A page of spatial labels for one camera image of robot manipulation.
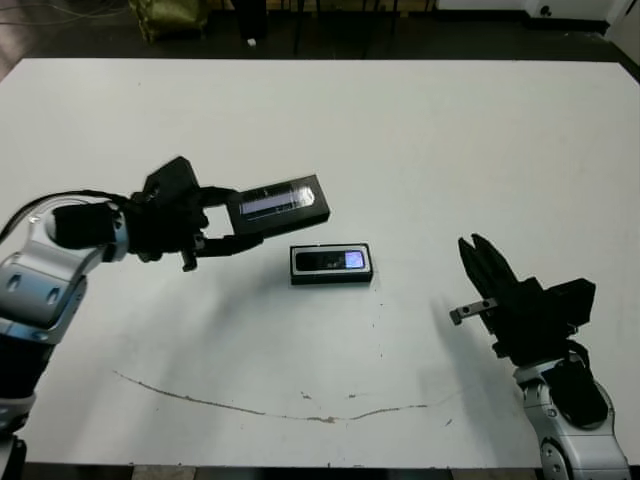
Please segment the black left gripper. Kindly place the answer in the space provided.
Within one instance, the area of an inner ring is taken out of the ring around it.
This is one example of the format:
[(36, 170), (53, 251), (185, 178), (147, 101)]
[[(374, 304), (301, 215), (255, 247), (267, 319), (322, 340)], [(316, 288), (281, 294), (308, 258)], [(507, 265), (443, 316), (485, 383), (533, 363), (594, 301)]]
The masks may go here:
[(161, 199), (136, 192), (123, 206), (128, 235), (128, 250), (144, 262), (159, 261), (164, 254), (179, 253), (184, 272), (196, 269), (198, 258), (233, 256), (251, 250), (264, 241), (261, 235), (226, 235), (204, 238), (208, 225), (204, 209), (228, 205), (237, 199), (235, 189), (207, 186), (170, 192)]

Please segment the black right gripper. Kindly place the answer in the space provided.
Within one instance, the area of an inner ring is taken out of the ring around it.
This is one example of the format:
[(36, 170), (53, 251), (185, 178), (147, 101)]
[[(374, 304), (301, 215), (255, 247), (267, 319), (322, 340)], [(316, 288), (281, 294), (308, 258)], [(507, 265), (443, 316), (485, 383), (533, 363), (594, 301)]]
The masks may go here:
[(580, 327), (580, 281), (543, 288), (534, 277), (518, 281), (500, 251), (483, 236), (458, 239), (466, 275), (482, 299), (449, 312), (455, 325), (479, 316), (496, 338), (493, 350), (517, 367), (570, 355)]

